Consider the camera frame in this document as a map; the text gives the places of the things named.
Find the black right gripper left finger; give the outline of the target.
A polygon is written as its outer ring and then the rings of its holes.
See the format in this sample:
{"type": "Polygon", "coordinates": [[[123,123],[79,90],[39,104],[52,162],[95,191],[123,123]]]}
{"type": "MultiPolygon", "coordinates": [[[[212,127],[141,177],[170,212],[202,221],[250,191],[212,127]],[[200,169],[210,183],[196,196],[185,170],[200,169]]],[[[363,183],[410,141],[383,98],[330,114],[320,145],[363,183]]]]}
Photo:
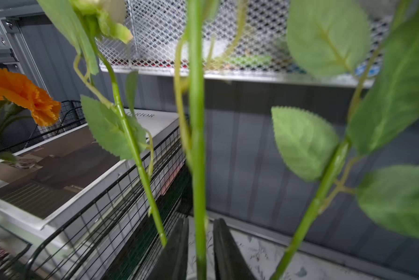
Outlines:
{"type": "Polygon", "coordinates": [[[189,220],[180,218],[152,269],[148,280],[185,280],[189,245],[189,220]]]}

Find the cream white rose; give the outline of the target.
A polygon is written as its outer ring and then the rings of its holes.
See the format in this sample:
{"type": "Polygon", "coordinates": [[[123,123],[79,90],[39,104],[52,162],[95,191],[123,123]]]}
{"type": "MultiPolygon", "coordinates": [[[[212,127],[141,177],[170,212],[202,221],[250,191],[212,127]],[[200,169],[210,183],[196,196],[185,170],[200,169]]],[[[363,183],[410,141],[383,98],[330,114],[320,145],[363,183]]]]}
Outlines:
{"type": "Polygon", "coordinates": [[[125,1],[39,1],[38,4],[75,48],[77,55],[73,69],[96,96],[96,99],[81,98],[92,135],[104,150],[121,160],[134,161],[147,196],[148,214],[154,219],[161,245],[166,246],[166,233],[151,190],[155,156],[153,137],[141,126],[134,112],[138,73],[132,72],[127,78],[125,95],[130,110],[127,114],[116,74],[96,44],[103,38],[119,40],[124,44],[132,41],[133,35],[124,24],[127,15],[125,1]],[[102,61],[108,70],[112,101],[93,84],[92,77],[99,72],[98,61],[102,61]]]}

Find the white rose bud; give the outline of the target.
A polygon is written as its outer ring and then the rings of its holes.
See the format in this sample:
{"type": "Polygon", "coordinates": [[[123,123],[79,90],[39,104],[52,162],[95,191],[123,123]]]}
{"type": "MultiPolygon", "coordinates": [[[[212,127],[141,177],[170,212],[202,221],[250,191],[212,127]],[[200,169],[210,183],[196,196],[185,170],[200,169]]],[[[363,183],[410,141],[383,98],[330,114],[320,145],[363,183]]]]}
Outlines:
{"type": "Polygon", "coordinates": [[[207,277],[206,152],[204,135],[203,24],[212,20],[219,1],[188,1],[187,22],[174,59],[174,89],[186,163],[192,173],[197,279],[207,277]]]}

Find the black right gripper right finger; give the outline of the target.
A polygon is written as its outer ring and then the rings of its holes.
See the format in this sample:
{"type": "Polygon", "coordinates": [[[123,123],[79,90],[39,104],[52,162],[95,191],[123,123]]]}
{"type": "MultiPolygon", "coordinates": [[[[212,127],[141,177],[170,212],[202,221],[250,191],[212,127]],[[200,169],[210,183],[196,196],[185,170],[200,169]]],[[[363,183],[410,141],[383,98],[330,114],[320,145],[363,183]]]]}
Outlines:
{"type": "Polygon", "coordinates": [[[255,280],[229,227],[223,219],[213,221],[215,277],[217,280],[255,280]]]}

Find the orange marigold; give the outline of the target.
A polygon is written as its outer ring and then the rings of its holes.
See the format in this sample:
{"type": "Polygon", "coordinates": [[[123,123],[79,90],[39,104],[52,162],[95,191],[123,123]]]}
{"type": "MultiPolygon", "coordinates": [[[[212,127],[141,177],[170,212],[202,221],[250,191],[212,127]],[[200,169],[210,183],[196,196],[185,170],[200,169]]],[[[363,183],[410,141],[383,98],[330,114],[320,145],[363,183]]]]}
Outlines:
{"type": "MultiPolygon", "coordinates": [[[[60,112],[61,103],[27,76],[0,69],[0,137],[7,127],[21,119],[32,119],[41,127],[52,126],[60,112]]],[[[0,155],[0,159],[8,158],[7,152],[0,155]]]]}

